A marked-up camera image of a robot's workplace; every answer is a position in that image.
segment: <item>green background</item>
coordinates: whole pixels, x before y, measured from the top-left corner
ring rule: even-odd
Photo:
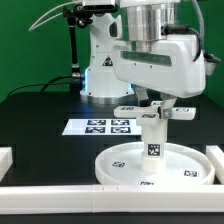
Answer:
[[[58,19],[29,32],[29,27],[46,11],[65,0],[1,0],[0,20],[0,101],[7,93],[21,85],[45,83],[71,69],[70,41],[67,22]],[[223,0],[200,1],[205,18],[205,49],[224,58]],[[180,7],[181,23],[198,28],[191,2],[183,1]],[[88,66],[89,30],[77,30],[79,62],[82,72]],[[214,75],[207,78],[205,94],[224,107],[224,67],[221,63]],[[32,87],[26,91],[39,91]],[[51,87],[64,91],[67,87]]]

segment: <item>metal cylinder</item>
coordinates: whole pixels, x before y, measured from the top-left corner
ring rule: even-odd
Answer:
[[[174,24],[174,3],[123,8],[123,33],[128,41],[155,41],[164,39],[161,27]]]
[[[150,41],[136,41],[136,51],[150,52],[151,51],[151,42]]]

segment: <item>black table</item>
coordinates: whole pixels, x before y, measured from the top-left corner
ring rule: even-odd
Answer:
[[[224,148],[224,109],[198,96],[178,99],[177,106],[196,107],[193,121],[169,121],[168,142],[205,152]],[[62,136],[70,118],[114,118],[118,105],[81,102],[70,93],[18,93],[0,104],[0,147],[13,149],[13,166],[0,186],[98,184],[96,156],[104,149],[140,136]],[[224,214],[109,213],[0,216],[11,223],[223,223]]]

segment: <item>cable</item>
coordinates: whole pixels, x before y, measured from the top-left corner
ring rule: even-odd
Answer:
[[[192,0],[192,3],[193,3],[195,11],[197,13],[197,17],[198,17],[198,21],[199,21],[199,27],[200,27],[201,45],[202,45],[202,49],[204,49],[205,22],[204,22],[203,14],[201,12],[201,9],[199,7],[199,4],[198,4],[197,0]]]
[[[37,87],[37,86],[45,86],[45,85],[49,85],[49,86],[59,86],[59,85],[70,85],[71,83],[70,82],[65,82],[65,83],[40,83],[40,84],[31,84],[31,85],[25,85],[25,86],[20,86],[20,87],[17,87],[13,90],[11,90],[6,99],[8,100],[9,97],[17,90],[19,89],[24,89],[24,88],[28,88],[28,87]]]
[[[191,31],[193,34],[195,34],[195,36],[197,37],[198,39],[198,51],[197,51],[197,54],[195,55],[195,58],[194,58],[194,62],[198,60],[198,58],[200,57],[201,55],[201,51],[202,51],[202,40],[201,40],[201,36],[200,34],[198,33],[198,31],[196,31],[195,29],[191,28],[191,27],[188,27],[188,30]]]
[[[46,16],[48,16],[50,13],[52,13],[53,11],[59,9],[59,8],[62,8],[64,6],[67,6],[67,5],[73,5],[73,4],[78,4],[78,3],[82,3],[82,0],[73,0],[73,2],[67,2],[67,3],[64,3],[64,4],[61,4],[61,5],[58,5],[54,8],[52,8],[51,10],[49,10],[48,12],[46,12],[44,15],[42,15],[29,29],[29,31],[32,31],[34,27],[38,26],[39,25],[39,22]]]
[[[55,18],[58,17],[58,16],[61,16],[62,14],[63,14],[63,13],[58,13],[57,15],[52,16],[52,17],[50,17],[49,19],[46,19],[45,21],[39,23],[38,25],[33,26],[32,29],[30,28],[29,31],[34,31],[36,28],[38,28],[38,27],[44,25],[45,23],[47,23],[47,22],[49,22],[49,21],[55,19]]]
[[[190,26],[185,26],[185,25],[180,25],[180,26],[176,26],[176,25],[166,25],[165,27],[163,27],[163,31],[162,33],[165,35],[169,35],[169,34],[187,34],[187,33],[193,33],[198,40],[198,51],[195,55],[194,58],[194,62],[198,60],[198,58],[201,55],[201,51],[202,51],[202,41],[201,41],[201,36],[198,33],[197,30],[191,28]]]
[[[50,80],[46,85],[44,85],[40,92],[43,93],[49,87],[49,84],[54,83],[59,80],[62,80],[62,79],[67,79],[67,78],[73,78],[73,77],[72,77],[72,75],[63,75],[63,76],[56,77],[56,78]]]

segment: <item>white plastic part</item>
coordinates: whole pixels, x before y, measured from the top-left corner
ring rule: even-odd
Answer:
[[[110,14],[103,17],[93,16],[92,19],[93,24],[90,26],[91,58],[85,74],[85,88],[80,92],[81,96],[83,98],[92,97],[99,103],[100,100],[104,103],[134,95],[130,84],[118,80],[114,74],[114,59],[111,52],[113,41],[108,39],[108,26],[115,19]]]
[[[121,0],[120,7],[135,7],[135,6],[143,6],[143,5],[156,5],[156,4],[164,4],[164,3],[178,3],[180,0]]]
[[[155,157],[155,168],[164,166],[160,172],[145,172],[142,166],[142,142],[127,143],[111,147],[98,155],[95,162],[96,177],[106,185],[195,186],[212,184],[215,170],[202,153],[188,147],[164,144],[164,160]]]
[[[215,167],[216,177],[224,185],[224,153],[218,146],[207,146],[206,156]]]
[[[216,69],[217,64],[211,63],[211,62],[205,62],[205,74],[207,76],[212,76],[215,69]]]
[[[132,46],[114,41],[115,75],[119,80],[176,97],[200,95],[205,88],[205,68],[203,54],[193,62],[196,50],[193,35],[168,35],[167,40],[154,42],[150,54],[170,57],[171,66],[165,66],[122,58],[122,52],[133,53]]]
[[[146,144],[165,143],[167,141],[167,123],[168,120],[159,119],[158,113],[145,114],[136,119],[136,124],[142,126],[142,140]]]
[[[83,0],[82,5],[85,6],[102,6],[102,5],[111,5],[115,6],[118,0]]]
[[[222,185],[0,188],[0,214],[224,212]]]
[[[12,149],[10,147],[0,148],[0,181],[12,165]]]
[[[162,101],[153,101],[151,107],[132,107],[132,106],[119,106],[114,110],[114,115],[121,118],[136,118],[141,117],[144,114],[156,114],[158,112],[158,107],[160,107]],[[172,117],[173,120],[192,120],[196,114],[196,108],[186,108],[186,107],[174,107],[172,108]]]

